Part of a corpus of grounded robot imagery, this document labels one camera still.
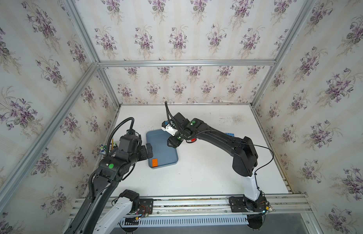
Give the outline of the blue-grey plastic tray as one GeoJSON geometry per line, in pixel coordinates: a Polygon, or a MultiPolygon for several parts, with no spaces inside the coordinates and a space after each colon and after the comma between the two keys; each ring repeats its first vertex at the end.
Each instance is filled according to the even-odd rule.
{"type": "Polygon", "coordinates": [[[169,147],[167,140],[171,135],[161,129],[149,131],[146,133],[146,143],[150,143],[153,147],[153,158],[148,159],[148,165],[151,167],[152,159],[158,159],[159,166],[152,168],[160,168],[174,165],[178,162],[176,148],[169,147]]]}

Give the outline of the orange lego brick lower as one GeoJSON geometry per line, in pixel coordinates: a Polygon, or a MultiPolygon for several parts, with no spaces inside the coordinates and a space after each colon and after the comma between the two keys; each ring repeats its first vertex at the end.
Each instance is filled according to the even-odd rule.
{"type": "Polygon", "coordinates": [[[151,167],[155,168],[155,167],[158,167],[158,166],[159,166],[158,159],[152,159],[151,167]]]}

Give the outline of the pen cup with pens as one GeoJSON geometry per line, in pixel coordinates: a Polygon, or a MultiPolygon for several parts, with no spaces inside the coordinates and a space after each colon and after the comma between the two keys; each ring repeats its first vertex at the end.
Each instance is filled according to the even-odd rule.
{"type": "Polygon", "coordinates": [[[114,139],[112,138],[110,140],[110,144],[109,145],[103,145],[103,144],[100,144],[98,146],[98,154],[99,155],[102,155],[102,156],[105,156],[107,151],[108,152],[111,152],[112,150],[116,149],[118,147],[118,144],[114,141],[114,139]]]}

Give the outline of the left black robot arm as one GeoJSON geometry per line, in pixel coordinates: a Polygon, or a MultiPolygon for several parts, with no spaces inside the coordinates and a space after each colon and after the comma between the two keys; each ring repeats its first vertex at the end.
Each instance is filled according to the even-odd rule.
{"type": "Polygon", "coordinates": [[[150,143],[142,144],[141,136],[125,134],[118,147],[99,162],[88,180],[88,195],[66,234],[92,234],[111,194],[137,162],[153,157],[150,143]]]}

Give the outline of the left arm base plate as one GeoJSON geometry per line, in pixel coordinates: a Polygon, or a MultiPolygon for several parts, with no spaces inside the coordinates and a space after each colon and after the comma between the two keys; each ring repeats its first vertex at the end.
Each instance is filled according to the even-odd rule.
{"type": "Polygon", "coordinates": [[[139,199],[134,209],[125,217],[145,218],[153,213],[154,199],[139,199]]]}

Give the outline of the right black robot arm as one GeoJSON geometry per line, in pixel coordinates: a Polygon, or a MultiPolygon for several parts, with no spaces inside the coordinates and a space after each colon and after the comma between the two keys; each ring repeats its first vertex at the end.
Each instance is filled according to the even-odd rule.
{"type": "Polygon", "coordinates": [[[167,145],[177,148],[183,141],[194,143],[197,139],[206,141],[228,153],[232,158],[232,168],[243,177],[243,202],[258,208],[265,204],[263,192],[258,188],[255,170],[258,166],[258,154],[253,141],[248,138],[239,138],[216,130],[200,119],[189,121],[181,113],[168,117],[161,124],[161,129],[171,136],[167,145]]]}

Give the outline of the aluminium rail frame front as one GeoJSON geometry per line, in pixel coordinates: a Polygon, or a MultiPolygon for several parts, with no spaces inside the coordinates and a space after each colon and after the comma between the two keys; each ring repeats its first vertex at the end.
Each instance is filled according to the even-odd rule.
{"type": "MultiPolygon", "coordinates": [[[[302,194],[270,194],[265,195],[270,203],[266,213],[242,212],[233,213],[229,205],[229,197],[243,197],[239,195],[226,196],[184,196],[184,197],[140,197],[138,193],[125,190],[118,197],[109,198],[101,216],[94,228],[93,234],[109,234],[115,228],[123,228],[119,223],[130,213],[139,199],[154,199],[153,213],[148,217],[157,216],[195,216],[195,215],[246,215],[247,225],[252,230],[259,230],[269,214],[300,214],[309,234],[321,234],[323,231],[318,224],[310,205],[302,194]]],[[[72,223],[81,208],[83,199],[77,199],[73,205],[68,226],[72,223]]],[[[137,228],[124,228],[127,232],[137,228]]]]}

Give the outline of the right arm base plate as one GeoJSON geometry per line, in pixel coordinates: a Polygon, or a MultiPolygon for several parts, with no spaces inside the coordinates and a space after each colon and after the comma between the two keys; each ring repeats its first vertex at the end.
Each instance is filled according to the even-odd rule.
{"type": "Polygon", "coordinates": [[[270,203],[265,196],[259,195],[257,200],[250,200],[247,197],[229,197],[231,212],[260,212],[266,213],[270,209],[270,203]]]}

